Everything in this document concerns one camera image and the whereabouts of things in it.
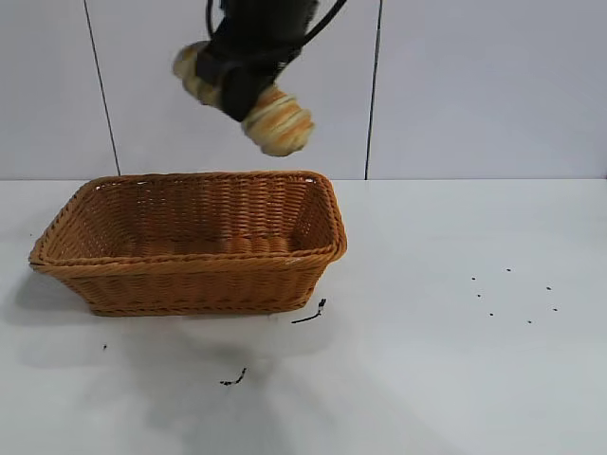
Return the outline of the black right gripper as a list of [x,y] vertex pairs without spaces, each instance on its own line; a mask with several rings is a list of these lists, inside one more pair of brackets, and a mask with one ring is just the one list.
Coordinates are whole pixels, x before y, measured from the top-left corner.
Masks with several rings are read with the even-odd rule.
[[195,76],[221,83],[221,108],[243,121],[281,72],[301,53],[317,1],[222,1],[210,52],[200,50]]

